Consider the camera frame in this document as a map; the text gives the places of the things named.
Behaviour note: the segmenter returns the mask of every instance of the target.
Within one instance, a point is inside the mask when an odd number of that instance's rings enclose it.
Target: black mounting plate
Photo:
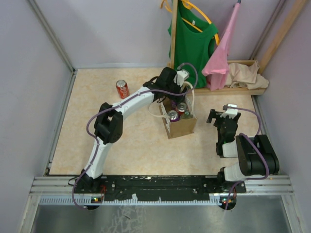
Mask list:
[[[235,182],[220,182],[217,176],[121,176],[107,175],[96,179],[97,187],[85,190],[77,186],[75,193],[102,193],[105,201],[128,200],[136,194],[138,201],[209,200],[209,194],[227,193]],[[236,187],[245,193],[244,183]]]

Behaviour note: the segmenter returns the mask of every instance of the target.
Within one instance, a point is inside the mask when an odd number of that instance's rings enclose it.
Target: clothes hanger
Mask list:
[[[212,22],[210,21],[210,19],[203,13],[203,11],[201,11],[196,5],[192,4],[191,2],[189,2],[189,0],[181,0],[183,2],[183,5],[187,8],[187,9],[191,9],[191,8],[194,8],[196,9],[204,18],[205,20],[211,24]],[[170,4],[168,3],[167,0],[163,0],[161,5],[160,5],[160,8],[162,9],[163,7],[163,4],[165,3],[165,9],[168,10],[169,12],[172,13],[172,9],[171,9],[171,6]],[[194,26],[192,23],[190,23],[189,21],[187,21],[186,19],[182,18],[182,20],[189,24],[190,26],[194,27],[196,30],[198,30],[199,32],[202,32],[201,29],[199,29],[198,27]],[[215,34],[215,41],[216,41],[216,45],[219,45],[219,36],[218,36],[218,33]]]

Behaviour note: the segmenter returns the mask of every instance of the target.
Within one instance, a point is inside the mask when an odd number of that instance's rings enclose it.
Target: pink shirt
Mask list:
[[[229,73],[227,56],[229,55],[232,35],[237,21],[240,4],[236,3],[230,21],[227,24],[221,41],[213,55],[202,70],[202,74],[207,76],[207,87],[211,91],[222,89],[225,86]]]

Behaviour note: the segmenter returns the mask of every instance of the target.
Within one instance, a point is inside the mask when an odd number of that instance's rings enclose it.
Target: red soda can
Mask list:
[[[124,80],[117,81],[116,88],[121,99],[125,99],[130,95],[126,81]]]
[[[180,103],[176,106],[176,111],[179,113],[179,115],[182,115],[187,109],[188,106],[185,103]]]

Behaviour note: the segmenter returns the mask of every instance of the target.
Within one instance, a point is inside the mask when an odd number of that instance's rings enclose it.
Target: green shirt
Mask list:
[[[194,23],[203,32],[199,32],[194,27],[185,23],[181,17],[190,23]],[[168,29],[170,35],[172,33],[171,26]],[[184,7],[182,1],[178,1],[174,69],[177,69],[183,62],[193,64],[199,74],[199,81],[196,88],[203,88],[207,85],[206,77],[202,74],[202,69],[214,52],[215,39],[213,36],[217,32],[214,24],[209,24],[201,20],[192,11]],[[194,84],[195,73],[193,69],[190,66],[183,66],[183,69],[190,73],[187,81]]]

